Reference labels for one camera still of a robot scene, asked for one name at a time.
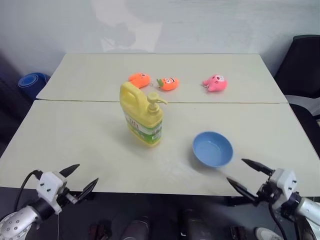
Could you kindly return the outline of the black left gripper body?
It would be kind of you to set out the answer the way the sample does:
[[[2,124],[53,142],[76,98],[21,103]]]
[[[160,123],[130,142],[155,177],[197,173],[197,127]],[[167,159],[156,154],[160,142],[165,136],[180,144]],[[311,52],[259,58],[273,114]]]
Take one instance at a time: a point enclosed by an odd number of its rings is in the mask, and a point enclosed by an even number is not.
[[[71,203],[73,205],[80,203],[83,200],[82,193],[76,195],[72,194],[70,189],[67,187],[67,179],[63,179],[62,187],[58,190],[58,205],[64,207]]]

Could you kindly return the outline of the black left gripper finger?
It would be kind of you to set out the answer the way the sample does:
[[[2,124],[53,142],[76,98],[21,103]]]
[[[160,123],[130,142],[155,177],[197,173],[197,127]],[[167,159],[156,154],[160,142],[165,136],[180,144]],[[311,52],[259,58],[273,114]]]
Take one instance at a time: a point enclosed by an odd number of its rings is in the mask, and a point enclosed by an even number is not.
[[[95,188],[98,180],[99,180],[99,178],[94,179],[93,181],[91,181],[91,182],[83,189],[83,191],[82,191],[82,192],[78,195],[78,197],[77,197],[78,201],[84,200],[88,195],[91,194],[91,192],[92,192],[93,189]]]
[[[80,166],[80,164],[73,164],[69,167],[66,167],[64,169],[62,169],[59,173],[67,178],[68,176],[70,176],[78,167]]]

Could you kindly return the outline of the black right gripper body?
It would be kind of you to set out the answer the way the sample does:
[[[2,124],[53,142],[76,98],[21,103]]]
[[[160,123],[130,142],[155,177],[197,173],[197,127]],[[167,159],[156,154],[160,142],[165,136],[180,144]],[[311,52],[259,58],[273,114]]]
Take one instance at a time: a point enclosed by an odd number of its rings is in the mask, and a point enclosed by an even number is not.
[[[277,184],[271,180],[271,175],[268,176],[267,181],[261,185],[257,191],[257,202],[267,202],[274,204],[278,199]]]

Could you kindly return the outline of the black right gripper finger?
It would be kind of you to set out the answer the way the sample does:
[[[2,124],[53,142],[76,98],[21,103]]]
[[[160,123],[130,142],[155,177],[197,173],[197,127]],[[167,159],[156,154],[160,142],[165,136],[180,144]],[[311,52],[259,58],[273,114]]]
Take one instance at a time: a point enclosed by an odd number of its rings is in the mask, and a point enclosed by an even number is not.
[[[246,163],[248,166],[250,166],[252,169],[256,170],[257,172],[262,172],[267,176],[271,176],[274,173],[274,170],[263,165],[260,162],[253,161],[250,159],[242,158],[241,159],[244,163]]]
[[[226,179],[230,183],[230,185],[250,203],[258,202],[258,197],[250,193],[246,187],[244,187],[243,185],[241,185],[240,183],[238,183],[237,181],[233,180],[230,177],[227,177]]]

